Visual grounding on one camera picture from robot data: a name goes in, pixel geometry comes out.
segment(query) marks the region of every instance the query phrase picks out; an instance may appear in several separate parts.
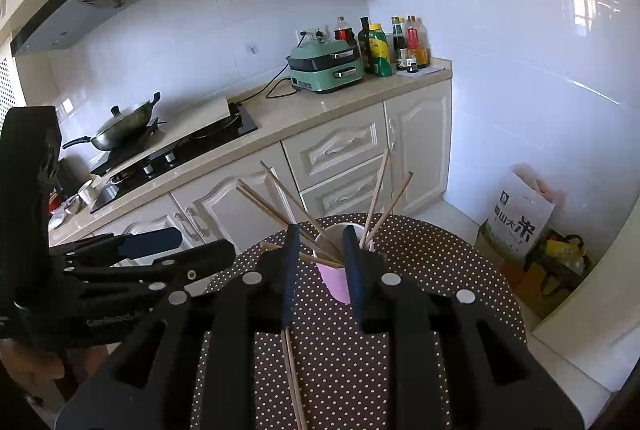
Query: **drawer handle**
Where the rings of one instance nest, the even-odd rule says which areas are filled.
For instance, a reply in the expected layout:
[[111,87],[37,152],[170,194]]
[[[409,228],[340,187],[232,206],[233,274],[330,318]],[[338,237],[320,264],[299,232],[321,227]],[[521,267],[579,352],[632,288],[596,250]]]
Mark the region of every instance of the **drawer handle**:
[[351,67],[345,71],[335,71],[334,78],[344,78],[345,76],[349,76],[349,74],[353,74],[357,71],[357,68]]
[[338,204],[338,203],[345,203],[345,202],[347,202],[347,201],[351,201],[352,199],[356,198],[356,197],[361,193],[361,191],[366,190],[366,188],[367,188],[367,186],[369,186],[369,184],[370,184],[370,183],[365,183],[365,184],[363,184],[363,185],[362,185],[360,188],[358,188],[358,189],[357,189],[353,194],[346,195],[346,196],[343,196],[343,197],[338,197],[338,198],[335,200],[335,203],[336,203],[336,204]]
[[394,120],[389,119],[389,150],[393,151],[396,147],[396,127]]
[[187,230],[187,227],[184,225],[184,223],[187,221],[187,219],[185,219],[182,214],[180,213],[176,213],[175,214],[175,220],[178,221],[178,223],[180,224],[181,227],[181,231],[183,233],[186,233],[186,235],[193,241],[193,242],[197,242],[198,241],[198,235],[191,233],[189,230]]
[[195,226],[196,230],[200,232],[202,236],[210,236],[211,232],[207,228],[201,227],[197,222],[195,217],[199,217],[197,212],[193,208],[187,208],[184,211],[187,214],[187,219],[191,221],[191,223]]
[[331,155],[331,154],[337,154],[338,152],[342,152],[345,148],[347,148],[349,145],[354,144],[357,141],[362,141],[362,138],[359,137],[354,137],[350,142],[348,142],[345,146],[341,146],[340,148],[328,148],[327,150],[324,151],[324,155]]
[[333,58],[334,60],[339,60],[340,58],[347,58],[349,56],[353,56],[353,49],[350,51],[342,51],[341,53],[331,53],[329,58]]

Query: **green electric grill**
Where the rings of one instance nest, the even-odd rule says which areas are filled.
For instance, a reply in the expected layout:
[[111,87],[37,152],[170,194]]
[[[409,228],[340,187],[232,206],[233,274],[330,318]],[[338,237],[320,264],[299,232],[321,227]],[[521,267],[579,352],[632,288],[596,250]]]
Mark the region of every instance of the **green electric grill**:
[[364,76],[358,48],[350,47],[344,40],[305,41],[293,49],[287,62],[293,86],[318,94],[334,92]]

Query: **wok handle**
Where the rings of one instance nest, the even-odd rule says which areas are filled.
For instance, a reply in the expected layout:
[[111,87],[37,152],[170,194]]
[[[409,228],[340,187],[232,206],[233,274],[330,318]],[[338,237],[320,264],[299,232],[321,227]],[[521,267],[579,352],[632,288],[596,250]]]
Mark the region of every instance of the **wok handle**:
[[70,146],[79,145],[81,143],[91,143],[91,137],[89,136],[79,137],[78,139],[74,139],[73,141],[69,141],[68,143],[65,143],[62,146],[62,148],[69,148]]

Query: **pot lid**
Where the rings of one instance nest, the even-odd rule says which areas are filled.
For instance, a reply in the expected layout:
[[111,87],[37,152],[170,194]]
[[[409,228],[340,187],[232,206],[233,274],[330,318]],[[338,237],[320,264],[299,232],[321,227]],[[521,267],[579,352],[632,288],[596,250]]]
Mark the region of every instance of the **pot lid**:
[[291,51],[290,58],[294,60],[309,60],[310,58],[327,56],[350,49],[353,48],[344,40],[325,40],[319,42],[314,39],[309,42],[303,42],[298,47],[295,47],[293,51]]
[[145,106],[147,103],[151,103],[151,101],[147,100],[144,103],[139,103],[138,105],[134,107],[126,108],[125,110],[120,110],[120,107],[117,105],[112,106],[111,107],[112,116],[102,124],[102,126],[98,129],[98,132],[96,132],[95,135],[100,136],[100,134],[102,134],[105,130],[111,128],[113,125],[124,120],[125,118],[128,118],[131,114],[137,112],[142,106]]

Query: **table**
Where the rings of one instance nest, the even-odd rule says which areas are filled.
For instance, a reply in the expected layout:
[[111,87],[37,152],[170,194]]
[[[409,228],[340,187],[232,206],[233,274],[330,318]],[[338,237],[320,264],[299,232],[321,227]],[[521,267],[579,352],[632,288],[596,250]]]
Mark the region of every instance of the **table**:
[[[364,224],[365,220],[366,214],[347,214],[325,217],[319,223],[327,228],[338,222]],[[302,226],[314,236],[318,234],[308,222]],[[266,240],[283,244],[285,234],[278,232]],[[417,280],[426,290],[445,296],[463,288],[473,291],[526,344],[524,322],[508,284],[491,262],[458,236],[421,220],[390,216],[374,243],[377,252],[386,253],[390,271]],[[256,245],[239,255],[233,267],[213,277],[207,291],[253,269],[261,253]],[[351,306],[329,295],[314,264],[300,261],[297,277],[298,298],[290,331],[308,428],[384,428],[389,394],[388,336],[359,333]],[[208,344],[207,335],[201,366],[206,363]],[[439,353],[438,360],[444,368]],[[198,428],[203,380],[201,368],[192,428]],[[440,382],[442,409],[448,416],[445,374]],[[279,334],[256,336],[255,402],[258,430],[296,430]]]

